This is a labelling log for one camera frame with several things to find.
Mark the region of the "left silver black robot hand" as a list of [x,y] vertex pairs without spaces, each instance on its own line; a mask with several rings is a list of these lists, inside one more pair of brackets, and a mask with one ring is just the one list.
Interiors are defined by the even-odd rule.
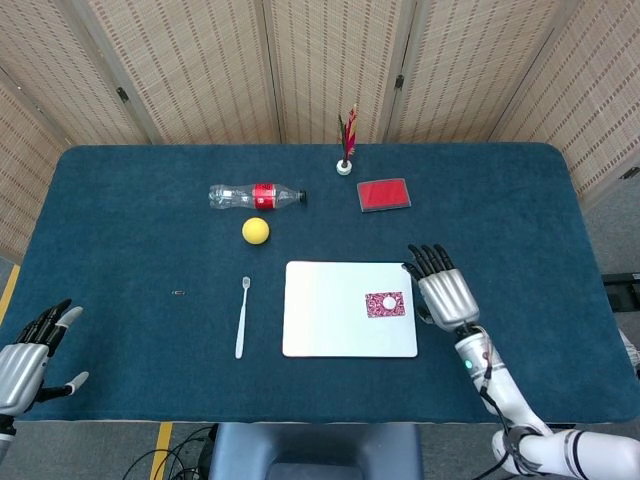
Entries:
[[17,339],[1,350],[1,415],[18,417],[34,403],[74,395],[89,378],[83,371],[62,386],[44,387],[45,373],[70,326],[83,314],[65,299],[29,322]]

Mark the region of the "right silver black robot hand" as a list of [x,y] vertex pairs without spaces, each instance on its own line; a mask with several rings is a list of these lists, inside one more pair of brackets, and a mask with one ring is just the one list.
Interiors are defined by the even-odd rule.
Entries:
[[415,262],[404,262],[401,267],[417,285],[427,317],[448,332],[477,324],[479,306],[447,251],[439,244],[409,244],[408,249]]

